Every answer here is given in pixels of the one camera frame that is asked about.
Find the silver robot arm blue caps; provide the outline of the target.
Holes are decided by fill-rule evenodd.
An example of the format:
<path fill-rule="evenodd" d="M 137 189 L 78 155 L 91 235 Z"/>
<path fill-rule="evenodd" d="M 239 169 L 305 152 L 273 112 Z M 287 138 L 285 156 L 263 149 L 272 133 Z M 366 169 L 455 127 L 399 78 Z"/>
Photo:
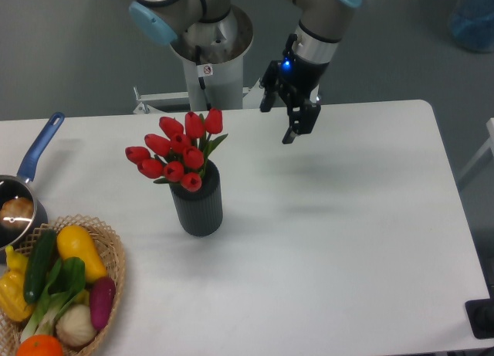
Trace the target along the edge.
<path fill-rule="evenodd" d="M 284 144 L 313 130 L 318 87 L 363 0 L 287 0 L 301 16 L 281 59 L 269 63 L 259 85 L 259 109 L 276 100 L 287 109 Z M 130 17 L 153 42 L 170 46 L 181 59 L 193 111 L 238 109 L 243 100 L 243 58 L 253 40 L 249 17 L 232 0 L 134 0 Z"/>

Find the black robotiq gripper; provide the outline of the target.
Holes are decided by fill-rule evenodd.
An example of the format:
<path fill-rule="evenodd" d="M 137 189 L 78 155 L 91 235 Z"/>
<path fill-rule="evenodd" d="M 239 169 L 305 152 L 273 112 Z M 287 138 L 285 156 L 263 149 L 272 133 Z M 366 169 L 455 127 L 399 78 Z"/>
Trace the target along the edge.
<path fill-rule="evenodd" d="M 309 98 L 328 66 L 329 63 L 308 62 L 293 52 L 286 52 L 281 60 L 269 63 L 259 83 L 264 89 L 259 109 L 268 113 L 277 96 L 286 104 L 289 127 L 283 136 L 283 144 L 292 144 L 296 137 L 312 133 L 321 105 Z"/>

